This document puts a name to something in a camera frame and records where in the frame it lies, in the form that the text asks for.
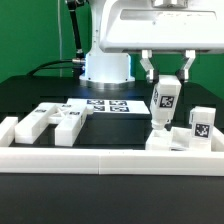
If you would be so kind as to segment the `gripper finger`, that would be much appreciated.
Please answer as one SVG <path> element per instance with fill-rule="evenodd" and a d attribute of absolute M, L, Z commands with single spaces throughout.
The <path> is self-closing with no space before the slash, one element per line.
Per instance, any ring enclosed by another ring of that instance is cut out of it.
<path fill-rule="evenodd" d="M 184 53 L 184 62 L 180 69 L 176 71 L 176 76 L 180 82 L 187 82 L 189 80 L 189 70 L 196 58 L 195 50 L 186 50 Z"/>
<path fill-rule="evenodd" d="M 152 58 L 151 50 L 143 50 L 141 52 L 140 63 L 146 72 L 146 79 L 148 82 L 153 83 L 155 81 L 156 75 L 155 75 L 155 69 L 150 61 L 151 58 Z"/>

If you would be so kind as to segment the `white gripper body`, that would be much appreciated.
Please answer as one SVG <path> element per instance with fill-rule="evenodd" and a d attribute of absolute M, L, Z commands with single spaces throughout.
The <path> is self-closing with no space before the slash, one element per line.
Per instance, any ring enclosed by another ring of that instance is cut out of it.
<path fill-rule="evenodd" d="M 100 27 L 105 52 L 224 52 L 224 0 L 107 0 Z"/>

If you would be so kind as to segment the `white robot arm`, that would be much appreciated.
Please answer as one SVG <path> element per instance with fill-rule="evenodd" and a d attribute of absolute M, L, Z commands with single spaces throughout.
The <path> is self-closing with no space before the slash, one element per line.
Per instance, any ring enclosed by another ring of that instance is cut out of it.
<path fill-rule="evenodd" d="M 65 0 L 71 15 L 84 4 L 92 14 L 92 45 L 77 51 L 85 66 L 80 81 L 98 88 L 116 88 L 135 81 L 132 53 L 142 55 L 149 82 L 158 80 L 150 59 L 158 53 L 180 53 L 177 72 L 189 79 L 197 53 L 224 54 L 224 0 Z"/>

